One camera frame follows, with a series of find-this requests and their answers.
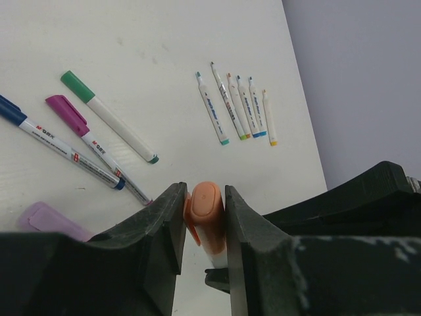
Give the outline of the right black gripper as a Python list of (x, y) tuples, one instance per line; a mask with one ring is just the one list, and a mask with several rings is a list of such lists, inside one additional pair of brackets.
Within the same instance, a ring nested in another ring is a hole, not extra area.
[(382, 161), (314, 198), (266, 214), (290, 235), (418, 236), (420, 181)]

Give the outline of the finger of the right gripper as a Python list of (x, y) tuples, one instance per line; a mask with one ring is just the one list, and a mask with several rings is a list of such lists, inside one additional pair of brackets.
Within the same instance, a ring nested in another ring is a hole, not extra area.
[(205, 269), (205, 284), (224, 293), (230, 293), (228, 268)]

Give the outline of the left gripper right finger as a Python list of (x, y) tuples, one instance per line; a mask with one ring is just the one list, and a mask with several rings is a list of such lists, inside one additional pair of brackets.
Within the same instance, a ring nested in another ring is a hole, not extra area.
[(419, 315), (420, 239), (290, 236), (226, 186), (232, 315)]

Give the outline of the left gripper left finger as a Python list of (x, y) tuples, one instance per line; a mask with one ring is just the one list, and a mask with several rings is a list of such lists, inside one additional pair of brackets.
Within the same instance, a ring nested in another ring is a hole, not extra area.
[(79, 242), (59, 233), (1, 234), (2, 315), (170, 315), (181, 273), (187, 186)]

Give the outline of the orange cap highlighter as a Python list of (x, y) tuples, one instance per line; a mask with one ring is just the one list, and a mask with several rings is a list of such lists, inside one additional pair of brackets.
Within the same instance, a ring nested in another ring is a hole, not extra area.
[(228, 266), (225, 210), (220, 188), (200, 182), (184, 202), (183, 218), (196, 244), (203, 248), (215, 269)]

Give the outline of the yellow cap pen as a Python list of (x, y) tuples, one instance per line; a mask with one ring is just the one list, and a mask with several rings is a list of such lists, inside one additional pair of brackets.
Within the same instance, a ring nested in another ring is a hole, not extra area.
[(278, 138), (276, 134), (274, 116), (272, 113), (271, 103), (270, 103), (267, 90), (262, 91), (262, 102), (263, 102), (264, 113), (265, 113), (265, 118), (266, 118), (268, 139), (271, 146), (276, 146), (278, 144)]

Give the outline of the teal cap pen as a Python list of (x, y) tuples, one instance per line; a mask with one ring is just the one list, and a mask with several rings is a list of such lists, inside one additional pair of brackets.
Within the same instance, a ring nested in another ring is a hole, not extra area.
[(214, 130), (216, 132), (216, 135), (218, 137), (218, 141), (222, 145), (229, 144), (229, 138), (227, 137), (226, 133), (224, 132), (224, 129), (220, 123), (220, 120), (218, 118), (218, 114), (216, 112), (215, 106), (213, 104), (213, 101), (210, 97), (207, 85), (203, 81), (203, 77), (201, 76), (201, 73), (199, 71), (196, 72), (196, 78), (198, 82), (198, 88), (201, 94), (201, 97), (203, 99), (203, 102), (205, 104), (205, 107), (207, 109), (207, 112), (209, 114), (209, 117), (211, 119), (212, 125), (214, 127)]

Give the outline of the light blue cap pen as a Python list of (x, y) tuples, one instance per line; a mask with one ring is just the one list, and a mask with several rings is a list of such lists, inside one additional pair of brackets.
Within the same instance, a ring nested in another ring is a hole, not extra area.
[(247, 117), (247, 121), (249, 123), (251, 135), (254, 138), (258, 138), (260, 136), (260, 130), (256, 124), (256, 119), (253, 112), (253, 106), (250, 104), (249, 92), (246, 90), (245, 85), (243, 84), (243, 80), (241, 79), (241, 76), (237, 75), (236, 79), (237, 79), (237, 84), (238, 84), (238, 87), (237, 87), (238, 92), (240, 94), (244, 111)]

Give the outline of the orange cap pen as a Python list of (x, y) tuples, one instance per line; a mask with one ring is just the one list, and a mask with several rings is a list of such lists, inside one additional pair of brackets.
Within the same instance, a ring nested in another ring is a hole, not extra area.
[(241, 97), (240, 97), (240, 94), (238, 92), (238, 86), (237, 86), (236, 79), (234, 78), (233, 75), (231, 75), (230, 72), (227, 73), (227, 79), (228, 79), (228, 88), (229, 88), (229, 91), (230, 91), (232, 102), (233, 102), (234, 107), (235, 107), (237, 117), (238, 117), (238, 119), (240, 121), (240, 124), (241, 124), (241, 127), (244, 131), (245, 138), (249, 139), (251, 137), (251, 131), (250, 131), (250, 128), (249, 128), (249, 123), (247, 121), (247, 117), (245, 115), (245, 111), (244, 111), (244, 108), (243, 108)]

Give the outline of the lime green cap pen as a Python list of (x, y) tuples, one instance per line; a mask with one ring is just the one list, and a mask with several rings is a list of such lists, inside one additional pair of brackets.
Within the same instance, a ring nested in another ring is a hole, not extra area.
[(226, 106), (226, 109), (228, 111), (228, 114), (231, 118), (231, 121), (233, 123), (233, 126), (237, 132), (237, 135), (239, 136), (240, 140), (246, 140), (246, 133), (243, 130), (243, 127), (241, 123), (239, 122), (239, 119), (237, 117), (237, 113), (235, 111), (234, 106), (232, 105), (232, 102), (230, 101), (230, 98), (228, 97), (228, 92), (226, 91), (225, 85), (216, 69), (215, 63), (213, 61), (210, 62), (210, 67), (214, 76), (214, 79), (216, 81), (216, 84), (218, 86), (218, 90), (220, 92), (220, 95), (223, 99), (223, 102)]

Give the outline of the green cap marker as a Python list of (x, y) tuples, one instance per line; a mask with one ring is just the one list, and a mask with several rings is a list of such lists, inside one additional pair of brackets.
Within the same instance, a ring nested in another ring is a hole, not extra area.
[(71, 70), (61, 76), (61, 82), (85, 103), (140, 157), (150, 164), (159, 161), (159, 156), (121, 119), (119, 119)]

